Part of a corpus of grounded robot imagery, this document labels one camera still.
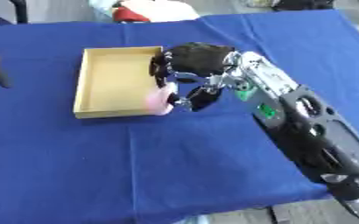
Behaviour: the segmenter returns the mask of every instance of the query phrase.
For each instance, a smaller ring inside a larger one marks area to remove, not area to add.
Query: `pink sponge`
[[[153,115],[167,115],[173,109],[173,106],[167,103],[167,99],[170,94],[177,92],[178,86],[173,82],[167,82],[165,87],[156,88],[147,95],[145,106]]]

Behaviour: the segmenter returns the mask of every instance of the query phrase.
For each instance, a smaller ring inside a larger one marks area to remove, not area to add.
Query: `cardboard tray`
[[[86,49],[74,100],[77,118],[151,115],[145,97],[157,88],[149,75],[161,46]]]

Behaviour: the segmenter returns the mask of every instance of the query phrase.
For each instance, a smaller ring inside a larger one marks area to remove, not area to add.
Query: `robotic arm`
[[[200,82],[187,97],[173,93],[167,100],[192,111],[216,102],[223,88],[232,89],[249,103],[257,124],[301,172],[327,186],[359,218],[359,134],[308,87],[255,52],[202,43],[157,55],[150,72],[160,87],[169,75],[178,82]]]

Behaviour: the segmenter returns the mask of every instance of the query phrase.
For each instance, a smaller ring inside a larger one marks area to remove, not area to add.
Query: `table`
[[[359,32],[338,11],[0,26],[0,57],[13,81],[0,88],[0,223],[166,224],[327,196],[229,92],[199,113],[74,118],[84,48],[187,41],[266,55],[359,130]]]

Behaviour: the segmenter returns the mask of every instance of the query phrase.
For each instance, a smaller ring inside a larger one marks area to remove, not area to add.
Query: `floor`
[[[267,11],[245,7],[246,0],[180,0],[191,4],[201,15],[224,13],[251,13]],[[335,0],[335,7],[354,23],[359,30],[359,0]],[[27,0],[33,23],[63,21],[94,21],[93,9],[88,0]],[[11,4],[0,0],[0,16],[14,21]],[[277,220],[272,222],[267,209],[246,209],[208,216],[211,224],[359,224],[335,200],[319,200],[274,208]]]

